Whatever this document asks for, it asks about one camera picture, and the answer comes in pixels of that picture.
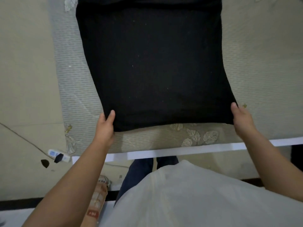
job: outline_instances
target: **black towel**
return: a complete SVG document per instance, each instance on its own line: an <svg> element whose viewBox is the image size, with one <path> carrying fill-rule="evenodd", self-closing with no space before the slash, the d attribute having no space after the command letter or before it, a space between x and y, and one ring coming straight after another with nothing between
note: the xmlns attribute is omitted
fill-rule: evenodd
<svg viewBox="0 0 303 227"><path fill-rule="evenodd" d="M222 0L78 0L85 57L115 131L233 124Z"/></svg>

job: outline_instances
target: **leaf print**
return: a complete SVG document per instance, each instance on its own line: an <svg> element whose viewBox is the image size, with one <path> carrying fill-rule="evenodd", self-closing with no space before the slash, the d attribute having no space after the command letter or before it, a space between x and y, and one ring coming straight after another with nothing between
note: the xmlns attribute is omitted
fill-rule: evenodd
<svg viewBox="0 0 303 227"><path fill-rule="evenodd" d="M212 144L218 139L218 136L217 131L208 131L203 135L203 140L206 144Z"/></svg>
<svg viewBox="0 0 303 227"><path fill-rule="evenodd" d="M183 128L183 124L182 123L171 124L170 128L173 130L179 131Z"/></svg>
<svg viewBox="0 0 303 227"><path fill-rule="evenodd" d="M198 131L186 129L188 135L196 142L198 142L201 139L201 136Z"/></svg>
<svg viewBox="0 0 303 227"><path fill-rule="evenodd" d="M185 146L191 146L192 145L192 140L187 138L187 139L184 139L183 143L182 143L182 147L185 147Z"/></svg>

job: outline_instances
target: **white shirt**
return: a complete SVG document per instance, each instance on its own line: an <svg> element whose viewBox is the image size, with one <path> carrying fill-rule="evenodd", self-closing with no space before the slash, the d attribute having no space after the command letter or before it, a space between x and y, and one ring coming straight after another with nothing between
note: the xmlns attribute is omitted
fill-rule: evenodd
<svg viewBox="0 0 303 227"><path fill-rule="evenodd" d="M303 226L303 203L183 160L147 175L104 226Z"/></svg>

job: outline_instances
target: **cable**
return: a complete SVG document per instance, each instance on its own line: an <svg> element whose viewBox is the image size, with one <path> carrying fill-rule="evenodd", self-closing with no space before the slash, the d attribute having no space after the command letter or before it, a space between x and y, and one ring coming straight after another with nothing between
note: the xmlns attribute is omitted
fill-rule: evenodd
<svg viewBox="0 0 303 227"><path fill-rule="evenodd" d="M117 166L117 167L122 167L122 168L127 168L127 169L129 169L128 166L120 166L120 165L114 165L114 164L109 164L109 163L104 163L104 165L108 165L108 166Z"/></svg>
<svg viewBox="0 0 303 227"><path fill-rule="evenodd" d="M16 134L17 136L19 136L20 138L22 138L23 140L27 141L28 143L32 144L34 147L36 147L38 150L40 150L43 154L45 154L47 157L51 158L52 160L54 160L54 158L52 158L51 156L49 156L48 154L46 154L43 150L41 150L39 147L37 147L35 144L33 144L32 142L28 141L26 138L22 137L20 134L18 134L17 132L13 131L12 129L10 129L8 126L4 125L3 123L0 123L2 126L4 126L5 128L9 129L11 132L13 132L14 134Z"/></svg>

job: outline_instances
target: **dark jeans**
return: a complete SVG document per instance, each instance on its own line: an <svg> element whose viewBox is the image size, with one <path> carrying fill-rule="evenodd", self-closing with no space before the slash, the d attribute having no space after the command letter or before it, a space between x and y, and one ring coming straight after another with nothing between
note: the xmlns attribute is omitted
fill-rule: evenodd
<svg viewBox="0 0 303 227"><path fill-rule="evenodd" d="M176 165L177 163L179 161L176 156L159 157L157 158L157 169L167 165ZM153 164L153 158L134 160L122 183L115 204L126 191L137 185L146 175L152 172Z"/></svg>

